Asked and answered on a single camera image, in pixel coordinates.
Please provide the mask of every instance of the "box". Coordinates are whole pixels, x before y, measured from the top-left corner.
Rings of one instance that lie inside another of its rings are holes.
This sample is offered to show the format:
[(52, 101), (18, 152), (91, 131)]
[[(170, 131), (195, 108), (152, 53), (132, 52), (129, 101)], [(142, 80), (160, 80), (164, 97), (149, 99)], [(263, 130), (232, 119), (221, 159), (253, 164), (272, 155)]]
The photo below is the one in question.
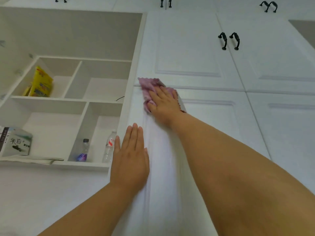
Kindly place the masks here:
[(0, 126), (0, 157), (28, 156), (32, 137), (20, 128)]

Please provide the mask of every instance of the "yellow bag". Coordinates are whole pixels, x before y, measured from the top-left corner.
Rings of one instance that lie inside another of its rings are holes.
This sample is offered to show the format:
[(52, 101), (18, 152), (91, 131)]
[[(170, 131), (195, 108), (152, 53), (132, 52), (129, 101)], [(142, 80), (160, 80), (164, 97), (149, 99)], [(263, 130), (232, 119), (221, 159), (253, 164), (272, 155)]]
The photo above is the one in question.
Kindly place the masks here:
[(53, 79), (39, 66), (36, 67), (35, 75), (31, 86), (29, 86), (24, 94), (30, 97), (49, 97)]

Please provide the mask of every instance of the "cloth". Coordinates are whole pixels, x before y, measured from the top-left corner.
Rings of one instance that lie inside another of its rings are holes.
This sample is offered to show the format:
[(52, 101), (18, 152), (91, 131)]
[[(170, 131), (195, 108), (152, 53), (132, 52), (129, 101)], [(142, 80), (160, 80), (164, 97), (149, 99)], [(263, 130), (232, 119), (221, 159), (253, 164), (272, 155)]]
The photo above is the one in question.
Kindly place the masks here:
[(153, 105), (156, 106), (156, 103), (152, 100), (150, 94), (149, 94), (149, 91), (153, 91), (155, 93), (156, 90), (155, 90), (155, 86), (163, 86), (167, 89), (167, 91), (173, 96), (172, 92), (175, 90), (173, 88), (170, 88), (170, 87), (166, 87), (161, 81), (160, 79), (148, 79), (148, 78), (138, 78), (139, 80), (139, 83), (140, 83), (140, 86), (142, 88), (142, 94), (143, 94), (143, 98), (144, 98), (144, 103), (143, 103), (143, 107), (144, 107), (144, 110), (147, 112), (147, 113), (151, 113), (149, 108), (148, 108), (148, 103), (151, 103)]
[(38, 163), (43, 165), (50, 165), (54, 161), (63, 161), (62, 158), (45, 158), (45, 157), (34, 157), (34, 156), (21, 156), (21, 155), (13, 155), (13, 156), (5, 156), (0, 157), (0, 161), (18, 161), (24, 163)]

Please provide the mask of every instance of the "hand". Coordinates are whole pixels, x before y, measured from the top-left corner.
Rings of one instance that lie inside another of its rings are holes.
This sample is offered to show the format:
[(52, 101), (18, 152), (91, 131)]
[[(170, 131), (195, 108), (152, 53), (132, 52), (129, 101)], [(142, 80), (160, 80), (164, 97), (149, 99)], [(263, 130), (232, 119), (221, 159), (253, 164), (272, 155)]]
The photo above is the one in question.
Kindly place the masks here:
[(148, 103), (148, 108), (156, 120), (168, 127), (177, 119), (178, 115), (182, 114), (178, 103), (176, 91), (173, 91), (173, 96), (164, 87), (154, 87), (157, 95), (153, 91), (149, 91), (152, 100), (156, 103), (154, 106)]
[(144, 148), (143, 129), (128, 126), (120, 148), (119, 136), (116, 136), (111, 184), (127, 190), (135, 196), (146, 184), (150, 172), (148, 149)]

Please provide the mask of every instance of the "bottle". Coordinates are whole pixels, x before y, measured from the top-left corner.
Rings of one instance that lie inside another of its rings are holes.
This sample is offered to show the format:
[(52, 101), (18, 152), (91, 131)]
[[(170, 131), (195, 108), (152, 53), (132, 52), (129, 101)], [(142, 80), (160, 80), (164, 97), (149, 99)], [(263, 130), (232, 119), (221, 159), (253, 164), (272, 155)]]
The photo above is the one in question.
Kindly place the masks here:
[(112, 161), (116, 134), (117, 134), (117, 131), (115, 129), (112, 130), (112, 133), (109, 135), (107, 139), (105, 153), (104, 153), (103, 161), (102, 161), (103, 163), (110, 163)]
[(88, 157), (88, 151), (89, 151), (89, 139), (83, 139), (83, 146), (82, 146), (82, 151), (81, 154), (78, 156), (77, 161), (82, 161), (86, 162), (86, 159)]

